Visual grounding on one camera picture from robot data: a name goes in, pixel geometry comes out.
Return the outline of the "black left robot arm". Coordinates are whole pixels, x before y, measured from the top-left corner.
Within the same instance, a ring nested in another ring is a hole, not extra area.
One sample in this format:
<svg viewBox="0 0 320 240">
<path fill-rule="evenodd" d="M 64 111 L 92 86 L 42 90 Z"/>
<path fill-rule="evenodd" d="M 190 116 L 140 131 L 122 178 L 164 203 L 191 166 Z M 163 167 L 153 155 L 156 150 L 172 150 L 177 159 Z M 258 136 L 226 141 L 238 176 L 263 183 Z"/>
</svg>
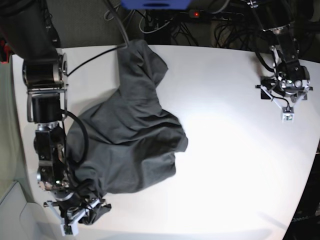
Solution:
<svg viewBox="0 0 320 240">
<path fill-rule="evenodd" d="M 313 88 L 307 68 L 300 64 L 298 49 L 290 32 L 294 17 L 289 3 L 286 0 L 248 0 L 247 4 L 260 30 L 272 33 L 275 38 L 275 43 L 269 44 L 273 67 L 269 67 L 256 51 L 261 64 L 273 73 L 273 77 L 265 79 L 261 85 L 271 86 L 271 91 L 290 98 L 294 103 L 307 100 L 308 92 Z"/>
</svg>

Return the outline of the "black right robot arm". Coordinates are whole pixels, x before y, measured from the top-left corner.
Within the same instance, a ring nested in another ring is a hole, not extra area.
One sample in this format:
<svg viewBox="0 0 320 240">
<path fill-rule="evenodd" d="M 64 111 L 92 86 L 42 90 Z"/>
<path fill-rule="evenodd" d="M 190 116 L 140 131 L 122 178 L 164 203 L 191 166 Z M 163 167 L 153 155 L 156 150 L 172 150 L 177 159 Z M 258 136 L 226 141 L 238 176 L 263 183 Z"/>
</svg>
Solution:
<svg viewBox="0 0 320 240">
<path fill-rule="evenodd" d="M 51 192 L 59 216 L 66 223 L 90 224 L 97 216 L 97 197 L 90 181 L 81 183 L 80 163 L 67 154 L 64 120 L 67 110 L 67 56 L 44 0 L 3 0 L 0 32 L 5 45 L 23 59 L 22 79 L 27 88 L 27 120 L 37 129 L 33 146 L 38 155 L 37 181 Z"/>
</svg>

